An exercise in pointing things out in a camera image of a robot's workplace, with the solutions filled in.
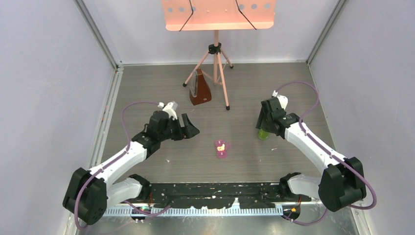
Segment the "green pill bottle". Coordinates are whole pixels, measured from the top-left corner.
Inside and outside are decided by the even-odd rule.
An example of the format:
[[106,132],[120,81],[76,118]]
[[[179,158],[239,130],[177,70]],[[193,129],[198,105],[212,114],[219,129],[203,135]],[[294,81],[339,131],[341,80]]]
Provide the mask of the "green pill bottle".
[[258,134],[257,134],[257,136],[258,136],[258,138],[260,139],[260,140],[266,140],[268,137],[269,137],[269,132],[267,132],[267,131],[265,131],[265,130],[263,130],[263,129],[260,129],[259,131],[258,131]]

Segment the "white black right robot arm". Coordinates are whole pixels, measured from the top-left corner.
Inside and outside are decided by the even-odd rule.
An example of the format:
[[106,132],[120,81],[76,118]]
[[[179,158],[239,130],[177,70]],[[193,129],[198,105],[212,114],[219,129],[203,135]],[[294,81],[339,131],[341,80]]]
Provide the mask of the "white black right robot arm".
[[363,164],[347,158],[316,136],[300,117],[285,111],[287,97],[277,95],[261,102],[256,128],[280,136],[301,151],[318,169],[319,177],[295,172],[280,179],[279,194],[292,201],[298,195],[320,200],[331,212],[350,206],[367,195]]

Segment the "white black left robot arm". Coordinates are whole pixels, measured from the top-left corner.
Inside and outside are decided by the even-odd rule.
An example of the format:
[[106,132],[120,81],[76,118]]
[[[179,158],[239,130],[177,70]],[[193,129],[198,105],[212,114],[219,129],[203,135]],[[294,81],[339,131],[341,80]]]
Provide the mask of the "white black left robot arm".
[[96,223],[106,209],[129,199],[146,202],[150,196],[150,183],[133,174],[121,182],[117,180],[135,165],[145,161],[165,140],[181,141],[200,133],[187,114],[182,114],[184,124],[166,111],[155,111],[144,129],[104,163],[88,170],[78,168],[72,174],[63,207],[77,215],[87,225]]

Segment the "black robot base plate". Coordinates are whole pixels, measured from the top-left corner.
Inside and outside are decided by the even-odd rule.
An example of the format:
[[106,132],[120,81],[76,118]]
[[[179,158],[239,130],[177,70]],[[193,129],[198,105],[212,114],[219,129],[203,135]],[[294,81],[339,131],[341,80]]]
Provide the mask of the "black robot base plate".
[[152,183],[147,198],[131,198],[130,203],[153,204],[173,209],[230,208],[235,200],[242,209],[267,209],[275,203],[311,202],[307,196],[285,195],[278,183]]

